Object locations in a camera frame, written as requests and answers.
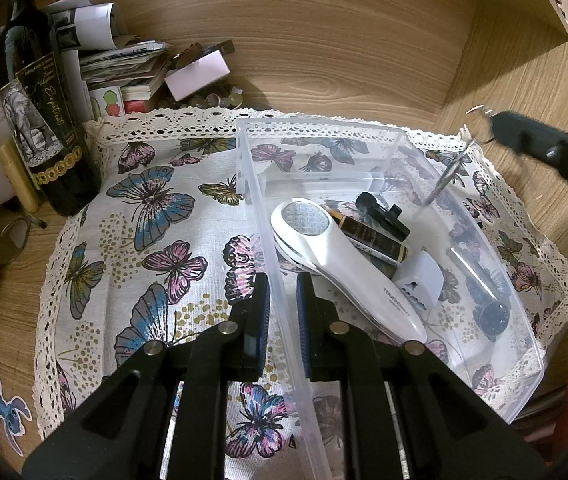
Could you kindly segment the white handheld massager device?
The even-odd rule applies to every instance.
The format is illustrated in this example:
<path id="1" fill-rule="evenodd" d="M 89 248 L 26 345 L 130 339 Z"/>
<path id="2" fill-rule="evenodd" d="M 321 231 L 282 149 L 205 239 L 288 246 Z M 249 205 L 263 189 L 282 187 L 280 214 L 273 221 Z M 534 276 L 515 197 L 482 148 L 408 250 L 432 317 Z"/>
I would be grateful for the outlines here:
<path id="1" fill-rule="evenodd" d="M 410 301 L 321 206 L 306 198 L 283 200 L 271 212 L 270 226 L 287 258 L 329 280 L 391 340 L 427 341 L 426 328 Z"/>

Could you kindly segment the white travel plug adapter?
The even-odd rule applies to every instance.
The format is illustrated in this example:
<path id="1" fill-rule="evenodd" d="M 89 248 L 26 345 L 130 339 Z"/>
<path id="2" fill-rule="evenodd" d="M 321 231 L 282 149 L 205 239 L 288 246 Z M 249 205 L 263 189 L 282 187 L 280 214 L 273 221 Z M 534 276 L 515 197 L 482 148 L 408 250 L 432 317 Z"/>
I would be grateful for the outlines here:
<path id="1" fill-rule="evenodd" d="M 444 289 L 444 274 L 425 250 L 406 258 L 398 266 L 392 281 L 418 312 L 436 307 Z"/>

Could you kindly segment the clear plastic storage bin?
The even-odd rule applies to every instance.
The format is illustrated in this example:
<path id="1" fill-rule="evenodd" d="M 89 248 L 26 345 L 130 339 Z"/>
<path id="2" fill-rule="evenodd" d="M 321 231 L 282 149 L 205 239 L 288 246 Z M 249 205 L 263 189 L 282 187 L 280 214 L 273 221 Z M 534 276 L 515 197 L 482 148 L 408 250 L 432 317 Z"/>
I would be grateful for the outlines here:
<path id="1" fill-rule="evenodd" d="M 336 442 L 319 425 L 325 399 L 337 387 L 331 382 L 313 385 L 302 367 L 296 307 L 301 266 L 278 249 L 270 226 L 271 212 L 283 200 L 306 198 L 358 221 L 364 220 L 356 207 L 362 192 L 374 195 L 384 207 L 399 206 L 399 219 L 410 229 L 404 243 L 408 253 L 425 250 L 444 274 L 436 307 L 427 312 L 414 308 L 429 347 L 493 411 L 507 422 L 516 419 L 543 377 L 542 349 L 508 271 L 459 196 L 446 188 L 430 206 L 422 207 L 438 172 L 410 136 L 395 127 L 313 117 L 242 118 L 237 135 L 241 187 L 260 236 L 258 259 L 271 285 L 271 311 L 286 362 L 285 396 L 294 407 L 302 476 L 338 478 L 342 459 Z M 495 342 L 474 321 L 475 305 L 464 275 L 447 255 L 455 245 L 505 281 L 511 319 Z"/>

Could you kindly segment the metal tweezers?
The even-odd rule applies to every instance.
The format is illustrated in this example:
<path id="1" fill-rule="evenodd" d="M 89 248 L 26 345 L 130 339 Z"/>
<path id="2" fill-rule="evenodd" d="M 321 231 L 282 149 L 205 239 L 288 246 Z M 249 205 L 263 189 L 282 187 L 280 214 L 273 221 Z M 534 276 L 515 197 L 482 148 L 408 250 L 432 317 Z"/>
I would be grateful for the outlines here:
<path id="1" fill-rule="evenodd" d="M 467 110 L 466 114 L 478 114 L 482 119 L 485 119 L 488 131 L 487 133 L 483 134 L 472 133 L 470 131 L 470 127 L 467 124 L 463 125 L 460 136 L 461 139 L 465 141 L 464 148 L 462 149 L 462 151 L 455 152 L 453 154 L 452 159 L 450 160 L 450 162 L 448 162 L 446 169 L 438 178 L 434 188 L 432 189 L 432 192 L 427 195 L 426 199 L 422 203 L 423 208 L 430 206 L 436 200 L 436 198 L 442 192 L 444 192 L 448 184 L 453 180 L 456 173 L 462 166 L 464 157 L 470 154 L 470 151 L 473 148 L 479 148 L 480 146 L 489 144 L 494 139 L 490 126 L 490 119 L 493 118 L 493 116 L 496 114 L 496 111 L 493 108 L 485 104 L 478 104 Z"/>

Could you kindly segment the black clip microphone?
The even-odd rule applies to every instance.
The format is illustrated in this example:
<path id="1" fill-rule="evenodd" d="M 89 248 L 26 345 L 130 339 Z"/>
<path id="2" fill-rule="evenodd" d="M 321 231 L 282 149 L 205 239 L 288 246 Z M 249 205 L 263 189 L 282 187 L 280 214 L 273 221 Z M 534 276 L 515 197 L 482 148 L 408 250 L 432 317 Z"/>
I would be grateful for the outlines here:
<path id="1" fill-rule="evenodd" d="M 373 219 L 399 242 L 403 242 L 410 235 L 410 229 L 399 220 L 402 213 L 399 206 L 394 205 L 390 209 L 385 208 L 374 195 L 362 192 L 356 199 L 356 207 L 360 214 Z"/>

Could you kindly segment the butterfly print lace cloth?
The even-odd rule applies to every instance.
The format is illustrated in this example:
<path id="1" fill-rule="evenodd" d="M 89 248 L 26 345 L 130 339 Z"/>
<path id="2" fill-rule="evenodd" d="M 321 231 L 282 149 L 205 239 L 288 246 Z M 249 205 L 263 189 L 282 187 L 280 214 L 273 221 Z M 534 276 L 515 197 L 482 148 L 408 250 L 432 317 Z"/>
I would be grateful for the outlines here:
<path id="1" fill-rule="evenodd" d="M 53 432 L 143 344 L 187 344 L 252 294 L 264 269 L 241 187 L 237 123 L 263 117 L 310 116 L 188 110 L 89 126 L 103 187 L 66 222 L 46 269 L 34 383 L 43 441 L 25 478 L 71 477 L 82 451 L 75 440 L 54 443 Z M 395 128 L 438 174 L 465 145 L 459 134 Z M 567 260 L 479 148 L 448 189 L 497 251 L 546 366 L 568 326 Z"/>

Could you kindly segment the pile of coins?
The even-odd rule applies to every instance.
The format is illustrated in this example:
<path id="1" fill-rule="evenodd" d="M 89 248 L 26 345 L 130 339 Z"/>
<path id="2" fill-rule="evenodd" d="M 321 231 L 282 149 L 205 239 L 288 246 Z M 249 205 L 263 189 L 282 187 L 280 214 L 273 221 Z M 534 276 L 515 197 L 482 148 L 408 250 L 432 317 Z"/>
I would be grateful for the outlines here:
<path id="1" fill-rule="evenodd" d="M 221 89 L 218 91 L 211 91 L 204 96 L 203 94 L 196 94 L 188 100 L 188 105 L 196 108 L 206 110 L 206 108 L 222 107 L 229 110 L 235 110 L 242 107 L 244 103 L 243 90 L 237 87 L 232 87 L 230 90 Z"/>

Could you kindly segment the yellow lip balm tube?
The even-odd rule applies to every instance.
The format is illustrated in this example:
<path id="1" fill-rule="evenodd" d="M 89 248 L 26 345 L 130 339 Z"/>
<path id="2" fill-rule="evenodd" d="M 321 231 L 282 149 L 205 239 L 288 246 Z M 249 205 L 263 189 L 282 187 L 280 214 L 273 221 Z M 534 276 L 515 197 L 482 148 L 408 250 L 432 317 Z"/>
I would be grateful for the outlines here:
<path id="1" fill-rule="evenodd" d="M 22 164 L 12 138 L 0 142 L 0 165 L 24 209 L 35 214 L 40 208 L 39 195 Z"/>

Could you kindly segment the pink white small box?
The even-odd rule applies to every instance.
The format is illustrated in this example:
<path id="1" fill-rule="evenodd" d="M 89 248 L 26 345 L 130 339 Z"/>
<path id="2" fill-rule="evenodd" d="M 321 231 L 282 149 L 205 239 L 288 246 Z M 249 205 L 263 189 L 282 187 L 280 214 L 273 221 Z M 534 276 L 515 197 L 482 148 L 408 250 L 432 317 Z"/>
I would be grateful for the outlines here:
<path id="1" fill-rule="evenodd" d="M 223 79 L 229 73 L 230 69 L 223 54 L 214 50 L 187 66 L 169 72 L 165 76 L 165 84 L 173 99 L 181 101 Z"/>

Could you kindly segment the fruit print card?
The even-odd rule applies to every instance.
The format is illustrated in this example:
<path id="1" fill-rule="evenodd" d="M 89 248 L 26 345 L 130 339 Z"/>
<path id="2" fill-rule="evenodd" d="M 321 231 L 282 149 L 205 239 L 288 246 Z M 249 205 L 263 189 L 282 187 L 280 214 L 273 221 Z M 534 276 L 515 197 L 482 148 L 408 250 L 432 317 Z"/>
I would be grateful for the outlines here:
<path id="1" fill-rule="evenodd" d="M 119 86 L 93 89 L 89 92 L 93 117 L 121 117 L 126 114 Z"/>

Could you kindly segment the stack of papers and booklets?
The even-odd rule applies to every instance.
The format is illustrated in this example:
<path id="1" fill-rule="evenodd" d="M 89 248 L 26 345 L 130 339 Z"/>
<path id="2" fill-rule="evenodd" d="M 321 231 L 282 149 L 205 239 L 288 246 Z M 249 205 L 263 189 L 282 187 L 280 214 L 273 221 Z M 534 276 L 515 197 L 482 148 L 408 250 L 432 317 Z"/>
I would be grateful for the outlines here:
<path id="1" fill-rule="evenodd" d="M 145 40 L 85 56 L 79 66 L 90 90 L 118 87 L 125 101 L 146 101 L 164 83 L 170 61 L 169 44 Z"/>

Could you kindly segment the dark wine bottle elephant label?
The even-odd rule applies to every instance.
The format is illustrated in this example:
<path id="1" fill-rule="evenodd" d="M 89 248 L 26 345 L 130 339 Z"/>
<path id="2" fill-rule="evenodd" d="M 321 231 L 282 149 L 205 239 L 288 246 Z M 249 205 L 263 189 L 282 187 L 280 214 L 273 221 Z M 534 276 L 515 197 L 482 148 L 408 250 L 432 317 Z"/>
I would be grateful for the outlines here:
<path id="1" fill-rule="evenodd" d="M 0 101 L 34 183 L 58 214 L 78 214 L 100 192 L 101 177 L 67 99 L 53 27 L 34 0 L 8 0 Z"/>

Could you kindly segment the rolled white paper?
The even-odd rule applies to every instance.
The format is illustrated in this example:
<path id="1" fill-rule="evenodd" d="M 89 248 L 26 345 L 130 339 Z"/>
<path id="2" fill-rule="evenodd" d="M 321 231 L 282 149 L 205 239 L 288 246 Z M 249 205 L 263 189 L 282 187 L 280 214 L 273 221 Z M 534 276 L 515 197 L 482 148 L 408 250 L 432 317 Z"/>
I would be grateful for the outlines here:
<path id="1" fill-rule="evenodd" d="M 57 0 L 45 8 L 62 49 L 113 50 L 128 28 L 119 6 L 95 0 Z"/>

